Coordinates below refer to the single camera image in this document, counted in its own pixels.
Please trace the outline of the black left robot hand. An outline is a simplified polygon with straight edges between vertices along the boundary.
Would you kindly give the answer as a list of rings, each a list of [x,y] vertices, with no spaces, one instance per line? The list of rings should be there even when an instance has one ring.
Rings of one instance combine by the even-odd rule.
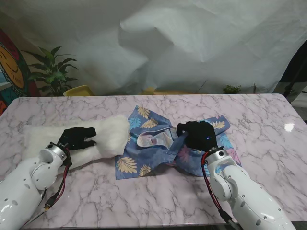
[[[82,126],[65,129],[57,144],[70,151],[81,150],[96,145],[94,140],[87,140],[96,136],[95,128]]]

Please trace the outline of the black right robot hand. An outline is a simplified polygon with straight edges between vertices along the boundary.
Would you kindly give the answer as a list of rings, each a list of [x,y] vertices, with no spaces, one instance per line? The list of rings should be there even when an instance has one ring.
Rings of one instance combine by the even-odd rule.
[[[179,123],[176,130],[177,136],[186,135],[185,144],[188,148],[208,152],[217,147],[216,134],[213,126],[205,121],[188,121]]]

